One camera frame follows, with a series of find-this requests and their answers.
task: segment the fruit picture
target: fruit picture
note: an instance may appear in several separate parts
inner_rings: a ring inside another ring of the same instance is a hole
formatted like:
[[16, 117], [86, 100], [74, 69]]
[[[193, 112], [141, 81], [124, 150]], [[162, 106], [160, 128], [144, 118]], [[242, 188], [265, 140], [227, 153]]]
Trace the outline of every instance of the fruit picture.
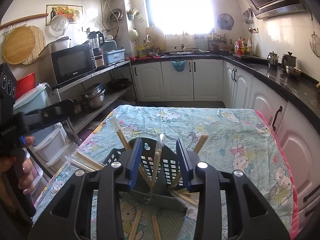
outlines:
[[48, 4], [46, 13], [49, 15], [46, 17], [46, 25], [50, 25], [51, 19], [55, 15], [63, 15], [70, 23], [82, 23], [83, 21], [83, 7], [76, 5], [59, 5]]

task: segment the black countertop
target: black countertop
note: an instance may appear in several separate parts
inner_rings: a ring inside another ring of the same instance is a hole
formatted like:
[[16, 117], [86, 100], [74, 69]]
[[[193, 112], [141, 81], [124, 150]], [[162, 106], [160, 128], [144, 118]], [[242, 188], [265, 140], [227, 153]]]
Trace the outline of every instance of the black countertop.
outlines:
[[221, 59], [244, 69], [294, 105], [320, 134], [320, 94], [317, 93], [318, 89], [315, 84], [305, 79], [300, 78], [297, 80], [290, 77], [280, 67], [273, 69], [269, 68], [268, 65], [248, 63], [239, 61], [234, 56], [221, 56], [217, 54], [169, 54], [161, 58], [136, 60], [132, 62], [132, 65], [188, 59]]

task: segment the stainless steel shelf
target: stainless steel shelf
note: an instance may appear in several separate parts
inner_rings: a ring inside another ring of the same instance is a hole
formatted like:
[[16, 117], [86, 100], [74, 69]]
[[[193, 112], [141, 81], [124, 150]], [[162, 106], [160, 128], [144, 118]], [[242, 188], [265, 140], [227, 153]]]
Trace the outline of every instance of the stainless steel shelf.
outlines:
[[[120, 66], [125, 65], [125, 64], [128, 64], [128, 63], [130, 63], [130, 60], [125, 60], [125, 61], [122, 61], [122, 62], [119, 62], [119, 63], [115, 63], [115, 64], [116, 64], [118, 67], [120, 67]], [[94, 77], [94, 76], [100, 75], [100, 74], [105, 73], [105, 72], [107, 72], [107, 71], [109, 71], [109, 70], [111, 70], [111, 69], [114, 69], [114, 68], [116, 68], [115, 65], [110, 65], [110, 67], [107, 67], [107, 68], [105, 68], [105, 69], [99, 70], [99, 71], [97, 71], [97, 72], [95, 72], [95, 73], [92, 73], [92, 74], [87, 75], [87, 76], [85, 76], [85, 77], [83, 77], [83, 78], [80, 78], [80, 79], [78, 79], [78, 80], [76, 80], [76, 81], [74, 81], [74, 82], [72, 82], [72, 83], [70, 83], [70, 84], [68, 84], [68, 85], [66, 85], [66, 86], [64, 86], [64, 87], [62, 87], [62, 88], [59, 88], [58, 91], [59, 91], [59, 93], [62, 93], [62, 92], [64, 92], [64, 91], [68, 90], [69, 88], [74, 87], [74, 86], [76, 86], [77, 84], [80, 84], [80, 83], [83, 82], [83, 81], [86, 81], [86, 80], [88, 80], [88, 79], [90, 79], [90, 78], [92, 78], [92, 77]]]
[[97, 110], [92, 111], [91, 109], [84, 110], [77, 118], [71, 120], [74, 128], [74, 132], [77, 134], [80, 132], [89, 122], [91, 122], [98, 114], [110, 106], [120, 96], [127, 92], [134, 85], [129, 85], [127, 88], [114, 92], [112, 94], [105, 94], [104, 104]]

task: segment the blue container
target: blue container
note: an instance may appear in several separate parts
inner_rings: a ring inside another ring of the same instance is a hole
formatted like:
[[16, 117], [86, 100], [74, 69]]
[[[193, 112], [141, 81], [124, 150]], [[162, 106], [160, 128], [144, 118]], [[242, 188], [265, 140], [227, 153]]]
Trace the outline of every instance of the blue container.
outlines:
[[124, 60], [124, 51], [125, 49], [118, 49], [114, 51], [104, 52], [104, 64], [112, 64], [115, 62], [123, 61]]
[[186, 64], [186, 60], [183, 61], [172, 61], [173, 67], [175, 71], [181, 72], [184, 70], [184, 65]]

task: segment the red basket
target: red basket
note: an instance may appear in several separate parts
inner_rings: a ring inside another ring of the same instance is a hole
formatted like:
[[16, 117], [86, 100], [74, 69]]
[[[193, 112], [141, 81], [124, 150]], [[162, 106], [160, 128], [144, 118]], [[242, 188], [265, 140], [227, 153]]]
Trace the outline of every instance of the red basket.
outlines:
[[24, 78], [18, 80], [15, 98], [20, 98], [23, 94], [35, 88], [36, 73], [31, 73]]

